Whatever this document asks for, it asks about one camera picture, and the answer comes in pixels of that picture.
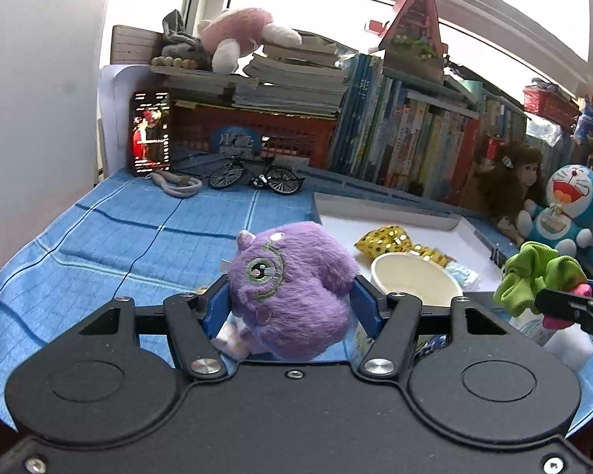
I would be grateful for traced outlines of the blue Doraemon plush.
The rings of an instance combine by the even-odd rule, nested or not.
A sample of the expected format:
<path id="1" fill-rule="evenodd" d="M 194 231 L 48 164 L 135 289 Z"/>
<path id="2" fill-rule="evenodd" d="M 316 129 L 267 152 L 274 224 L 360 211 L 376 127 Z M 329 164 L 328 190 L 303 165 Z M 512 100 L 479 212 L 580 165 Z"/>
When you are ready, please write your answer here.
<path id="1" fill-rule="evenodd" d="M 541 207 L 525 201 L 516 217 L 518 233 L 562 255 L 584 257 L 593 267 L 593 171 L 584 165 L 559 168 L 547 182 L 546 202 Z"/>

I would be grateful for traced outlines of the brown haired monkey doll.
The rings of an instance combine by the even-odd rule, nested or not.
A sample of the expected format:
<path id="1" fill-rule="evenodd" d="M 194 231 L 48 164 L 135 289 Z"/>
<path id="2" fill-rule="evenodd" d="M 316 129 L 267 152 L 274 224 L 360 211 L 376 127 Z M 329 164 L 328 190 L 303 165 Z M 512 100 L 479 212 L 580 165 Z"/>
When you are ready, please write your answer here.
<path id="1" fill-rule="evenodd" d="M 542 163 L 539 149 L 521 141 L 507 142 L 498 149 L 493 167 L 478 176 L 485 215 L 517 247 L 525 241 L 516 228 L 525 201 L 541 204 L 544 200 Z"/>

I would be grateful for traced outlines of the black binder clip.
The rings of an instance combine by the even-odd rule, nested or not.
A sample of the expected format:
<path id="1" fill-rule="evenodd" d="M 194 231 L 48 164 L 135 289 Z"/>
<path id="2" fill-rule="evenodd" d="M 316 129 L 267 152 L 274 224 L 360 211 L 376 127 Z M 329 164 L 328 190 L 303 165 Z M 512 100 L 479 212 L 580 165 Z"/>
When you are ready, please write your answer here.
<path id="1" fill-rule="evenodd" d="M 503 267 L 506 262 L 506 255 L 503 254 L 502 250 L 498 246 L 495 246 L 490 253 L 490 260 L 497 267 Z"/>

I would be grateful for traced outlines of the miniature black bicycle model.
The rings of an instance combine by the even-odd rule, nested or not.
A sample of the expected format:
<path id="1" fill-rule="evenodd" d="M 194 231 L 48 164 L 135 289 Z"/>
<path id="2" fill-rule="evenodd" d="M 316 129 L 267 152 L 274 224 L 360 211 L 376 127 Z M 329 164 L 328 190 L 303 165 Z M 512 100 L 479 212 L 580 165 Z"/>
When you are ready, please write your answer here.
<path id="1" fill-rule="evenodd" d="M 255 190 L 271 190 L 280 196 L 292 196 L 302 190 L 305 178 L 275 157 L 246 157 L 232 155 L 209 174 L 212 190 L 226 190 L 245 181 Z"/>

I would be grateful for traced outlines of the blue checkered tablecloth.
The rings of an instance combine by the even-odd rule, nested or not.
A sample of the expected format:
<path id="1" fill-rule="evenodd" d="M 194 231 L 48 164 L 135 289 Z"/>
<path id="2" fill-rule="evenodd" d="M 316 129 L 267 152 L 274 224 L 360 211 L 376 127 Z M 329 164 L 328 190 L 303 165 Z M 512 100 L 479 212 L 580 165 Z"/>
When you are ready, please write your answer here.
<path id="1" fill-rule="evenodd" d="M 241 230 L 315 220 L 318 193 L 366 199 L 450 217 L 443 203 L 389 194 L 334 175 L 310 175 L 280 196 L 238 185 L 176 199 L 126 172 L 100 183 L 0 270 L 0 419 L 12 371 L 117 295 L 139 305 L 210 285 Z"/>

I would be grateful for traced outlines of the green and pink scrunchie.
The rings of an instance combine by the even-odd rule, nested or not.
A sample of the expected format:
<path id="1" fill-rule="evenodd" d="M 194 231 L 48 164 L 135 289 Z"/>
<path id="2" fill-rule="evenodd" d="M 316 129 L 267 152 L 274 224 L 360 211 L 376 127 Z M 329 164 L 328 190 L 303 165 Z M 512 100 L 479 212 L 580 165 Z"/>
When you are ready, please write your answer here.
<path id="1" fill-rule="evenodd" d="M 510 315 L 510 325 L 525 331 L 556 331 L 573 325 L 547 317 L 535 306 L 535 296 L 544 289 L 591 296 L 592 288 L 578 261 L 539 242 L 525 242 L 503 267 L 493 300 Z"/>

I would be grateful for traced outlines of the red plastic crate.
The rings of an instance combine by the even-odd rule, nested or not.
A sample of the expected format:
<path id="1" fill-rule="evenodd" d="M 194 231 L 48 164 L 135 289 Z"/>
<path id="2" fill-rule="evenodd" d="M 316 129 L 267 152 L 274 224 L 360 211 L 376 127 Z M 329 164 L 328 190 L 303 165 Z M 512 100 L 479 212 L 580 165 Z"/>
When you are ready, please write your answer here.
<path id="1" fill-rule="evenodd" d="M 177 101 L 171 109 L 172 142 L 191 150 L 227 153 L 248 149 L 323 168 L 336 121 L 290 113 Z"/>

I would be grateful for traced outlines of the purple plush monster toy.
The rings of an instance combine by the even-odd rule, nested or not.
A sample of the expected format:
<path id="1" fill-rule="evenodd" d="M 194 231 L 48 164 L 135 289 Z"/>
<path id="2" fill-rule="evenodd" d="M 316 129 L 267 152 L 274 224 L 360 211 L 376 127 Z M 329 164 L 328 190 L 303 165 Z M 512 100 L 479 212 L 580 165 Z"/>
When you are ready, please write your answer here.
<path id="1" fill-rule="evenodd" d="M 345 338 L 358 263 L 313 222 L 243 230 L 227 276 L 232 308 L 212 340 L 237 361 L 271 353 L 307 362 Z"/>

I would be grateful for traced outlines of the pink and white plush toy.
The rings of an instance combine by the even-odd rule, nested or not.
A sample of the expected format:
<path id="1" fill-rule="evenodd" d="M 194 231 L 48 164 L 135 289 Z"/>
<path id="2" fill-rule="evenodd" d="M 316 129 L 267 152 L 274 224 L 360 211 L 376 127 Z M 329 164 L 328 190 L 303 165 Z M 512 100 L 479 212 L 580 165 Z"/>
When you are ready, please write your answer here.
<path id="1" fill-rule="evenodd" d="M 234 73 L 239 59 L 266 43 L 288 48 L 303 44 L 297 31 L 276 24 L 273 15 L 260 8 L 225 11 L 211 21 L 203 19 L 198 36 L 211 56 L 212 71 L 218 74 Z"/>

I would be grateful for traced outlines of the white shallow cardboard tray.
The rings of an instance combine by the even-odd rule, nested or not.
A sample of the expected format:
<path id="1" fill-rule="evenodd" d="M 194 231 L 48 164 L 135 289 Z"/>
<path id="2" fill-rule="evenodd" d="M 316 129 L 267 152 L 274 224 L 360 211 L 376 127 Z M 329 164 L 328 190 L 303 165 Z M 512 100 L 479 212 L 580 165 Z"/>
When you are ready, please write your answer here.
<path id="1" fill-rule="evenodd" d="M 480 275 L 469 298 L 495 309 L 492 294 L 498 287 L 501 270 L 490 260 L 491 248 L 468 219 L 457 214 L 444 216 L 428 211 L 414 211 L 397 205 L 316 193 L 314 205 L 320 223 L 335 240 L 346 247 L 361 267 L 361 274 L 371 280 L 371 260 L 354 244 L 368 231 L 384 225 L 406 229 L 413 243 L 441 250 L 459 264 Z"/>

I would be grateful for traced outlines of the grey plush toy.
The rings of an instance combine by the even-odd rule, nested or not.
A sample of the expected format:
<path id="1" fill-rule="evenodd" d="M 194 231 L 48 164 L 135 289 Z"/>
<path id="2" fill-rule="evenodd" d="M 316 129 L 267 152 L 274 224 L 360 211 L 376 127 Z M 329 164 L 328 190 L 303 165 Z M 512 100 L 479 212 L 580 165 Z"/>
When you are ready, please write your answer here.
<path id="1" fill-rule="evenodd" d="M 211 69 L 211 55 L 198 38 L 186 31 L 183 16 L 179 10 L 173 10 L 162 20 L 162 29 L 164 29 L 162 57 L 189 61 L 193 69 L 204 71 Z"/>

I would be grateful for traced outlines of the white paper cup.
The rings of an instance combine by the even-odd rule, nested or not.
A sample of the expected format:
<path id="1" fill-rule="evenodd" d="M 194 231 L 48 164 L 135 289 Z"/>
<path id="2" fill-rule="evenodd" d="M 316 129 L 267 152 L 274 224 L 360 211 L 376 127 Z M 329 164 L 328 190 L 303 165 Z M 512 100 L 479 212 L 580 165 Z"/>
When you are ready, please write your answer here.
<path id="1" fill-rule="evenodd" d="M 371 263 L 371 280 L 382 293 L 408 293 L 425 306 L 450 307 L 462 288 L 443 267 L 420 257 L 391 252 Z"/>

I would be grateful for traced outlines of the gold sequin bow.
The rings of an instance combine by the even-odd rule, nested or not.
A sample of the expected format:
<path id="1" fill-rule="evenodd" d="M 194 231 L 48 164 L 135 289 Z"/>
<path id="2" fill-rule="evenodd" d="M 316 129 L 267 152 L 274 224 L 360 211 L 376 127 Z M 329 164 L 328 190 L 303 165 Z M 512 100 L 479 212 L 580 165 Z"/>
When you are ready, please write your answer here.
<path id="1" fill-rule="evenodd" d="M 398 225 L 384 225 L 368 231 L 355 244 L 355 248 L 373 260 L 391 252 L 400 252 L 446 267 L 454 259 L 439 249 L 413 243 L 406 229 Z"/>

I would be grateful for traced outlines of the stack of flat books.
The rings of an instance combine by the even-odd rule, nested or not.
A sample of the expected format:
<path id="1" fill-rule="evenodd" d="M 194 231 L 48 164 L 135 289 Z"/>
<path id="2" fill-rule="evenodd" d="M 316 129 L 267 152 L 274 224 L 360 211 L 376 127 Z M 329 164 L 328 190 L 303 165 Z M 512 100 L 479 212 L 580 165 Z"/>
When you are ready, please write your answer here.
<path id="1" fill-rule="evenodd" d="M 331 117 L 339 113 L 349 87 L 356 51 L 325 36 L 303 31 L 300 47 L 258 48 L 233 74 L 198 68 L 194 59 L 158 56 L 151 70 L 164 85 L 200 101 L 233 107 Z"/>

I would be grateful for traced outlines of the row of upright books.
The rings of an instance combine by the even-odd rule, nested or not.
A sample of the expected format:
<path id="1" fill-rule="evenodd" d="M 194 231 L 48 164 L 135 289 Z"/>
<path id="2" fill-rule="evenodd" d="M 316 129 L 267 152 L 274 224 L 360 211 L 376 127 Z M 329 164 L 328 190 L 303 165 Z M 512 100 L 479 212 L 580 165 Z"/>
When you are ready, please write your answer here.
<path id="1" fill-rule="evenodd" d="M 525 137 L 522 105 L 461 64 L 447 62 L 442 83 L 377 56 L 346 66 L 349 88 L 326 159 L 341 175 L 455 203 L 489 146 Z"/>

